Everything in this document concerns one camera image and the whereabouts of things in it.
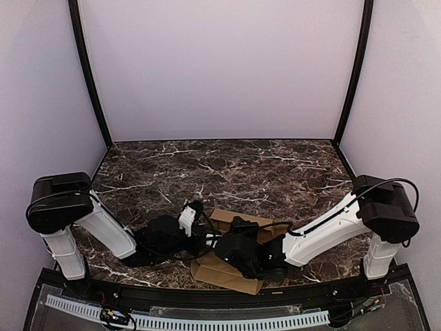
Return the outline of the brown cardboard paper box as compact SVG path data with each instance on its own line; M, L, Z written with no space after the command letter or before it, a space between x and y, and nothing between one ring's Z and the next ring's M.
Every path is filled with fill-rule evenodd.
M230 233L230 223L235 216L257 222L258 236L249 238ZM286 224L218 208L212 211L209 219L223 237L211 252L192 262L194 280L256 295L264 281L287 276L287 264L282 253Z

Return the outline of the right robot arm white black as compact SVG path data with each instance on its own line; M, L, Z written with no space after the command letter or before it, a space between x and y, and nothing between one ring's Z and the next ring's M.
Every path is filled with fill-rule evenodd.
M370 232L368 251L362 258L362 274L369 281L386 276L400 247L408 247L420 229L418 202L410 202L403 178L381 179L360 175L353 190L332 209L301 228L286 222L286 233L258 242L261 230L255 222L235 218L229 231L216 243L214 254L246 279L284 278L290 267L301 268L322 253Z

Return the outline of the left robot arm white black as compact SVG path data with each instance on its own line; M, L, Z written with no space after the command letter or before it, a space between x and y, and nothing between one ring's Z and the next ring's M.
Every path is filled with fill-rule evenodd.
M131 231L114 217L92 189L90 177L73 172L41 177L34 182L25 217L41 235L68 281L86 276L86 262L71 231L76 224L101 242L129 268L151 266L176 253L198 256L206 247L205 228L199 225L203 205L183 207L177 217L163 215Z

